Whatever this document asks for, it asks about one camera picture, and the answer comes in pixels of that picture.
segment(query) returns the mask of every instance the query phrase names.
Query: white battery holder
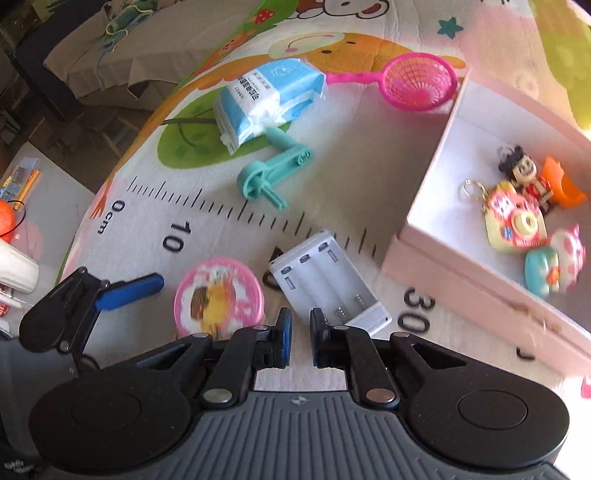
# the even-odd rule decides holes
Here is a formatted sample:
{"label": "white battery holder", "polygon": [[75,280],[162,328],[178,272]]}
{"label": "white battery holder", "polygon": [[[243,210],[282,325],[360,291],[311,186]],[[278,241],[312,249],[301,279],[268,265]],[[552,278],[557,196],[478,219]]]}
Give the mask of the white battery holder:
{"label": "white battery holder", "polygon": [[392,321],[331,232],[311,236],[270,262],[269,270],[304,321],[316,307],[330,325],[358,327],[370,335]]}

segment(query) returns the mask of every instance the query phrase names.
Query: black mechanical arm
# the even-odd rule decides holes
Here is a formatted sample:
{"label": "black mechanical arm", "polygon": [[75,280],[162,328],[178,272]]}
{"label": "black mechanical arm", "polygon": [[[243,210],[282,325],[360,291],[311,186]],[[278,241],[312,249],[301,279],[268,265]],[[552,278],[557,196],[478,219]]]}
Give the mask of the black mechanical arm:
{"label": "black mechanical arm", "polygon": [[29,429],[45,480],[565,480],[569,426],[542,385],[406,332],[374,340],[310,315],[316,367],[348,390],[255,391],[289,364],[291,312],[196,334],[43,395]]}

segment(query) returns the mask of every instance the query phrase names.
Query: toy camera keychain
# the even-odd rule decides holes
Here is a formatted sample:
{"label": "toy camera keychain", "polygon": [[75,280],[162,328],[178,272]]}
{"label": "toy camera keychain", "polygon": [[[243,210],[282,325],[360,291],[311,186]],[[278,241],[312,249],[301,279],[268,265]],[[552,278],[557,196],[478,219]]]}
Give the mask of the toy camera keychain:
{"label": "toy camera keychain", "polygon": [[487,190],[478,181],[465,180],[462,191],[481,203],[488,241],[496,250],[520,253],[544,245],[547,234],[540,208],[516,193],[508,181]]}

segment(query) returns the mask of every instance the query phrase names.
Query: star print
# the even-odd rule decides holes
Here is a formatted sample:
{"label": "star print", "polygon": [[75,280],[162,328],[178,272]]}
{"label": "star print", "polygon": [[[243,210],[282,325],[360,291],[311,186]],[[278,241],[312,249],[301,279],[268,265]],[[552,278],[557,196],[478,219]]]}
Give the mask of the star print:
{"label": "star print", "polygon": [[460,27],[457,24],[456,17],[451,17],[449,20],[440,20],[439,25],[441,28],[437,33],[440,35],[447,35],[452,40],[456,38],[456,33],[464,30],[464,27]]}

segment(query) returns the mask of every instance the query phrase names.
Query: pencil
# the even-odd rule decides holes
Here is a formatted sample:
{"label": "pencil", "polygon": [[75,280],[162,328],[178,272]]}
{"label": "pencil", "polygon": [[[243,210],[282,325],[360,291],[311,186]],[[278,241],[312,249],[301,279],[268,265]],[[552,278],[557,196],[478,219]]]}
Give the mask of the pencil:
{"label": "pencil", "polygon": [[[33,183],[35,183],[35,180],[37,179],[38,176],[39,176],[39,170],[34,170],[33,173],[31,173],[31,175],[27,179],[27,181],[25,182],[25,186],[22,188],[21,193],[18,194],[18,197],[15,200],[20,200],[22,202],[25,199],[25,196],[27,195],[28,191],[31,190],[31,187],[33,186]],[[21,207],[21,204],[18,202],[15,202],[14,209],[18,210],[20,207]]]}

